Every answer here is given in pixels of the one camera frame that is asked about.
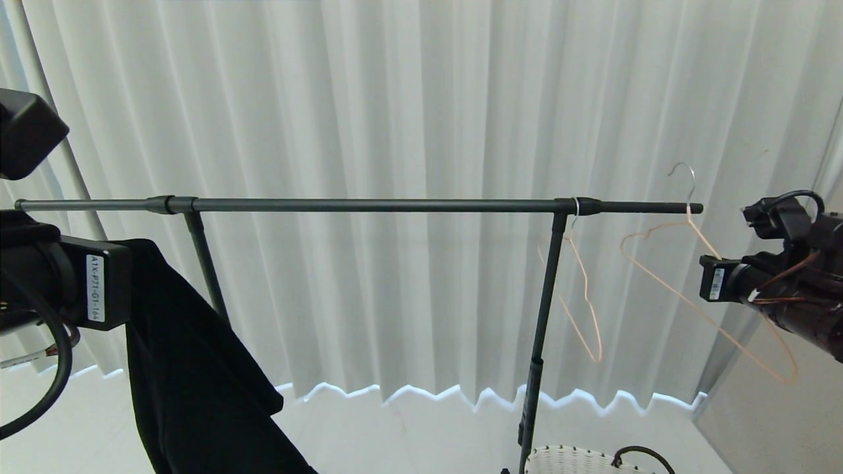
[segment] hanger hook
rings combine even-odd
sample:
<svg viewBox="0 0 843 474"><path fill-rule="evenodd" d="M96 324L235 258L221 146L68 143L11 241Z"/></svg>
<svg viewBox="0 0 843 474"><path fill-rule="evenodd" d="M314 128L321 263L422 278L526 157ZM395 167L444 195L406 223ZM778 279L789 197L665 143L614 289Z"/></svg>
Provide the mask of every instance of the hanger hook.
<svg viewBox="0 0 843 474"><path fill-rule="evenodd" d="M574 225L577 224L577 219L579 219L579 199L574 197L574 203L577 204L577 213L574 215L574 220L571 221L571 231L574 230Z"/></svg>
<svg viewBox="0 0 843 474"><path fill-rule="evenodd" d="M679 166L680 164L684 164L685 168L687 168L688 171L690 171L690 179L691 179L690 191L688 191L688 198L685 200L685 203L690 206L690 198L692 196L694 196L694 191L696 191L696 173L694 173L694 169L691 168L690 165L687 164L686 162L680 161L677 164L674 164L674 167L673 167L672 170L670 170L670 172L668 173L668 176L674 175L674 172L676 171L676 167Z"/></svg>

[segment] black metal rod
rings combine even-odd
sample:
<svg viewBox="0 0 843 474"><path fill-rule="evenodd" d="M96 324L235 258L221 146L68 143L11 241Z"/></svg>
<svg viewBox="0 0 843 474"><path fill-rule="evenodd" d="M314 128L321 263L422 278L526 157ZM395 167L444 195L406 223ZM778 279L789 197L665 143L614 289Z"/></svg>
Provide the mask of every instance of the black metal rod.
<svg viewBox="0 0 843 474"><path fill-rule="evenodd" d="M579 214L685 213L684 202L612 202L578 197ZM23 211L150 211L156 213L268 212L268 213L566 213L577 212L572 197L559 199L215 199L150 197L69 201L19 200ZM702 213L702 204L690 204Z"/></svg>
<svg viewBox="0 0 843 474"><path fill-rule="evenodd" d="M211 247L208 246L202 217L199 213L185 213L185 222L187 223L187 229L191 232L193 248L196 250L196 257L199 258L199 267L202 269L202 276L205 278L208 293L211 295L211 306L224 320L231 324L223 299L223 289L220 287L217 278L217 269L213 265Z"/></svg>
<svg viewBox="0 0 843 474"><path fill-rule="evenodd" d="M521 444L521 457L518 460L518 474L524 474L524 466L530 451L533 450L533 433L535 431L535 416L539 409L539 393L541 392L541 370L544 361L541 358L547 334L547 321L550 318L550 303L553 301L553 287L556 284L556 269L559 267L559 255L562 250L562 235L565 233L567 214L553 215L552 233L550 234L550 249L547 252L547 266L545 267L545 281L541 288L539 303L539 319L535 325L535 339L533 340L533 354L530 357L529 374L527 376L527 392L524 394L524 409L521 412L521 423L518 425L518 443Z"/></svg>

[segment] white wicker basket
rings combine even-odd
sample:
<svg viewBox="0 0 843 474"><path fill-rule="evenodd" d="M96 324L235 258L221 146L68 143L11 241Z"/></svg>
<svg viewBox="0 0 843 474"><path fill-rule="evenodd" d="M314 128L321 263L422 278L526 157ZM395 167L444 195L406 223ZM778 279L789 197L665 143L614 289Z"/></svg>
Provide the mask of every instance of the white wicker basket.
<svg viewBox="0 0 843 474"><path fill-rule="evenodd" d="M646 448L638 449L632 446L618 451L614 456L592 450L584 450L576 446L545 446L536 448L527 458L524 466L525 474L642 474L643 471L629 463L620 462L620 455L633 450L645 450L654 455ZM668 472L673 473L667 461L663 461Z"/></svg>

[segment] tiled floor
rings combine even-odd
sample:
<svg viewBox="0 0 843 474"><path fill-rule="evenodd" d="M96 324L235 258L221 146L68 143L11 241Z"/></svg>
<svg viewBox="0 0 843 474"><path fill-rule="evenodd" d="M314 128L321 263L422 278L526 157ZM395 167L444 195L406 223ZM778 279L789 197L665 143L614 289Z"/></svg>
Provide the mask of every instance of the tiled floor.
<svg viewBox="0 0 843 474"><path fill-rule="evenodd" d="M43 393L52 373L29 368L0 374L2 419L25 410ZM282 390L292 394L289 387ZM437 397L410 388L382 403L377 389L346 396L320 387L292 401L277 421L310 462L323 473L494 473L517 469L515 404L485 393L477 407L456 390ZM691 407L655 400L643 412L618 396L606 410L585 394L543 400L535 443L574 444L612 453L642 444L662 453L683 474L729 474L690 421ZM45 455L45 449L51 455ZM641 468L663 472L645 455L630 455ZM128 379L97 370L72 380L45 419L0 444L3 474L151 474L135 431Z"/></svg>

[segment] curtain fold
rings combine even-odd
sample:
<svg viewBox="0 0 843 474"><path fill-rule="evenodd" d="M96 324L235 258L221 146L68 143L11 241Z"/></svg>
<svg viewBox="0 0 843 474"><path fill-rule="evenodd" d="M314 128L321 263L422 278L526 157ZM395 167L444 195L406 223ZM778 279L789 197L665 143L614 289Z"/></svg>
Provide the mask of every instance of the curtain fold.
<svg viewBox="0 0 843 474"><path fill-rule="evenodd" d="M843 3L832 0L4 5L5 84L39 90L14 72L15 52L37 55L83 177L69 180L51 158L54 191L35 176L5 185L10 198L70 197L82 185L96 198L682 201L690 178L666 174L684 161L706 204L695 221L739 256L760 245L740 207L840 179L823 158L843 97ZM591 362L555 299L550 396L691 402L717 376L730 348L716 330L618 250L624 235L676 218L601 215L569 232L605 358ZM299 395L320 382L377 384L385 396L460 385L476 400L486 388L512 399L526 381L549 216L204 219L234 328L277 384ZM206 291L181 219L111 212L99 222L110 239L155 240ZM704 249L690 231L629 248L698 293ZM594 344L570 249L557 285ZM757 318L704 308L735 331ZM125 364L117 337L86 338L90 362Z"/></svg>

